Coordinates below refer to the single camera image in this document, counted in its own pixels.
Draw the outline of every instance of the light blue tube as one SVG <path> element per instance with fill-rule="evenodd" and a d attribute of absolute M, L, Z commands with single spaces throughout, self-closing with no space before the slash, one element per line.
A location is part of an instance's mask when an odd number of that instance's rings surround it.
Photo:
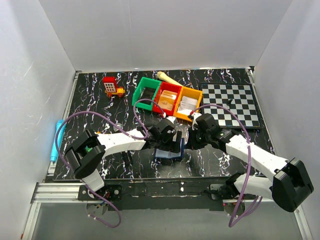
<path fill-rule="evenodd" d="M 57 131 L 59 129 L 59 127 L 61 126 L 61 124 L 64 122 L 63 119 L 60 119 L 57 124 L 56 124 L 56 129 L 55 129 L 55 134 L 57 134 Z M 64 136 L 64 132 L 65 132 L 65 128 L 66 128 L 66 124 L 61 128 L 59 135 L 58 135 L 58 146 L 60 148 L 61 143 L 62 143 L 62 138 Z M 51 158 L 50 161 L 52 162 L 56 162 L 58 159 L 58 151 L 55 145 L 55 139 L 53 139 L 53 145 L 52 145 L 52 150 L 51 150 Z"/>

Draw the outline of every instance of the white wall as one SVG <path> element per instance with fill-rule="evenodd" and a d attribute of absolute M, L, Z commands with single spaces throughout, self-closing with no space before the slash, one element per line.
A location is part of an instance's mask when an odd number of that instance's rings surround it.
<path fill-rule="evenodd" d="M 255 66 L 292 0 L 39 0 L 87 72 Z"/>
<path fill-rule="evenodd" d="M 293 0 L 255 68 L 255 85 L 278 155 L 301 159 L 314 192 L 302 207 L 320 239 L 320 2 Z"/>
<path fill-rule="evenodd" d="M 75 70 L 38 0 L 0 1 L 0 235 L 20 239 Z"/>

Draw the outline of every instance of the table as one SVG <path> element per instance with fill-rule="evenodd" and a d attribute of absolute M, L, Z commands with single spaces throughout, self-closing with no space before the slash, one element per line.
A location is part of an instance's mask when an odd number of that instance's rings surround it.
<path fill-rule="evenodd" d="M 231 69 L 184 69 L 165 70 L 185 87 L 199 89 L 200 83 L 237 83 L 250 84 L 249 70 L 246 68 Z M 108 98 L 102 79 L 105 76 L 114 76 L 118 87 L 125 88 L 125 96 Z M 123 125 L 125 131 L 139 126 L 134 119 L 132 96 L 142 77 L 157 78 L 157 71 L 131 71 L 131 72 L 96 72 L 80 73 L 76 82 L 69 116 L 79 111 L 94 111 L 110 118 L 115 123 Z M 139 116 L 145 124 L 155 123 L 161 117 L 147 110 L 138 109 Z M 269 134 L 261 120 L 263 129 L 248 130 L 251 141 L 259 147 L 274 153 Z M 190 123 L 178 119 L 175 127 L 182 131 L 182 137 L 187 139 Z M 111 128 L 105 120 L 97 116 L 83 115 L 71 120 L 64 132 L 61 150 L 72 143 L 78 135 L 86 129 L 93 129 L 101 133 L 110 133 Z M 104 158 L 97 169 L 104 179 L 147 179 L 147 178 L 192 178 L 192 177 L 227 177 L 236 172 L 244 173 L 246 164 L 210 145 L 199 150 L 185 150 L 182 161 L 161 162 L 154 158 L 154 149 L 131 151 L 133 164 L 126 166 L 121 153 Z M 259 174 L 255 169 L 251 174 Z M 54 181 L 74 181 L 72 172 L 58 159 Z"/>

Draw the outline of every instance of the chessboard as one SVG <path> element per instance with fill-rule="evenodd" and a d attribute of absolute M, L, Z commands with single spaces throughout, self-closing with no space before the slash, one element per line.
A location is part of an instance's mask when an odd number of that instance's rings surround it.
<path fill-rule="evenodd" d="M 261 117 L 250 84 L 202 83 L 202 103 L 217 104 L 234 113 L 246 129 L 261 129 Z M 221 127 L 241 128 L 234 117 L 222 108 L 207 106 L 203 114 L 212 114 Z"/>

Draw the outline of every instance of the gray floor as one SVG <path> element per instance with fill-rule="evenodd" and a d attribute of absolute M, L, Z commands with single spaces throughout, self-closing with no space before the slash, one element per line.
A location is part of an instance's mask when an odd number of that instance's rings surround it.
<path fill-rule="evenodd" d="M 206 209 L 123 210 L 122 223 L 111 229 L 89 218 L 83 203 L 43 203 L 33 240 L 212 240 L 212 239 L 302 239 L 293 213 L 273 202 L 263 202 L 233 228 L 224 212 Z M 117 222 L 115 212 L 103 217 Z"/>

